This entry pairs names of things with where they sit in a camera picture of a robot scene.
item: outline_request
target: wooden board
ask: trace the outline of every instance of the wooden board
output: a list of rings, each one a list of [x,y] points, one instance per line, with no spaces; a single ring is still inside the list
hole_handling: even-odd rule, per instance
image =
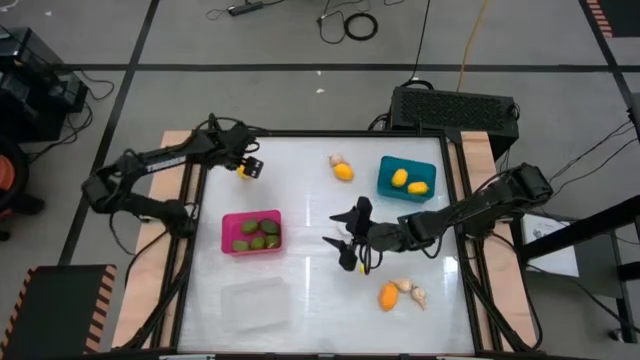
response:
[[[182,142],[189,135],[188,131],[165,132],[162,146],[174,145]],[[468,165],[468,172],[472,188],[477,188],[487,178],[495,174],[495,164],[486,133],[463,133],[463,149]],[[460,175],[454,167],[454,180],[457,188],[461,185]],[[180,182],[182,180],[183,167],[162,171],[154,175],[150,196],[156,199],[177,198]],[[191,184],[191,194],[195,192],[195,183]],[[137,250],[162,232],[162,225],[158,223],[143,224],[138,237]],[[496,232],[511,240],[508,227],[497,225]],[[163,272],[169,249],[169,238],[161,241],[142,256],[131,271],[129,284],[125,290],[120,316],[116,327],[113,347],[127,342],[138,328],[144,323],[151,310],[158,301],[158,294],[162,283]],[[509,321],[513,329],[520,334],[523,340],[532,345],[535,343],[535,332],[526,301],[522,278],[513,252],[500,244],[499,241],[489,239],[485,245],[487,268],[492,284],[492,291],[497,307]],[[481,322],[481,333],[485,348],[490,349],[488,326],[486,326],[486,313],[477,304]],[[173,308],[169,310],[165,329],[170,327],[173,319]],[[168,337],[164,336],[162,345],[168,345]]]

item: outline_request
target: orange and black striped tape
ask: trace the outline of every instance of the orange and black striped tape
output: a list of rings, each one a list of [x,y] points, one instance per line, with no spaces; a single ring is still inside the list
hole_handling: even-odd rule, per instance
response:
[[[607,16],[604,14],[604,11],[602,11],[598,0],[587,0],[587,4],[589,4],[591,14],[593,14],[593,17],[596,19],[602,35],[607,38],[613,37],[613,33],[611,32],[611,25],[609,25]]]
[[[98,352],[100,346],[100,338],[104,323],[107,320],[107,310],[109,310],[109,301],[113,292],[113,284],[116,280],[116,267],[107,265],[102,275],[102,282],[98,290],[98,298],[96,299],[96,307],[89,324],[89,332],[85,342],[83,354],[93,354]]]
[[[20,293],[18,294],[18,300],[16,304],[13,306],[13,311],[11,312],[11,316],[9,316],[9,324],[4,331],[4,339],[2,339],[2,343],[0,344],[0,360],[2,360],[4,356],[4,352],[9,346],[9,338],[11,337],[11,332],[13,331],[13,326],[18,320],[18,314],[20,312],[20,308],[22,307],[22,302],[24,301],[24,297],[27,295],[27,285],[31,281],[31,277],[33,273],[37,270],[37,267],[33,267],[27,271],[27,276],[24,278],[22,282],[22,288],[20,288]]]

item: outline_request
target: orange object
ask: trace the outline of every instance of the orange object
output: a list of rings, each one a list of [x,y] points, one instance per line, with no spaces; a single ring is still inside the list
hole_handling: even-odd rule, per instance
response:
[[[9,161],[9,158],[4,155],[0,155],[0,189],[9,190],[11,185],[13,185],[15,177],[16,172],[11,161]],[[0,219],[9,214],[11,214],[11,209],[0,211]]]
[[[380,296],[378,296],[378,302],[382,311],[389,311],[396,306],[398,302],[398,288],[392,283],[386,283],[380,289]]]

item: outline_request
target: black chair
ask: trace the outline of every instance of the black chair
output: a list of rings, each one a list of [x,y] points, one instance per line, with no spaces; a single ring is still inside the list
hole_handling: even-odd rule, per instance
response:
[[[12,170],[13,179],[10,185],[2,188],[3,179],[0,179],[0,220],[8,214],[17,213],[35,215],[44,208],[44,201],[25,193],[29,180],[29,159],[20,147],[12,140],[0,135],[0,156],[3,162],[0,166],[9,167],[5,172]],[[7,241],[11,234],[0,230],[0,241]]]

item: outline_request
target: yellow cable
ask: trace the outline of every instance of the yellow cable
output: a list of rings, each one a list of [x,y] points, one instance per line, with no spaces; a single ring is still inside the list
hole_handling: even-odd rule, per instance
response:
[[[462,66],[460,67],[460,76],[458,77],[458,86],[456,87],[456,92],[460,91],[460,87],[462,86],[464,67],[467,64],[467,55],[469,54],[471,44],[473,44],[473,39],[475,39],[476,37],[476,30],[478,30],[478,24],[480,24],[480,20],[482,20],[482,16],[484,16],[484,11],[487,8],[487,4],[489,4],[489,0],[484,0],[484,2],[482,3],[482,9],[480,9],[480,13],[478,14],[478,18],[476,19],[476,23],[473,25],[473,30],[471,30],[471,35],[469,35],[469,40],[467,40],[467,46],[464,48],[464,56],[462,57]]]

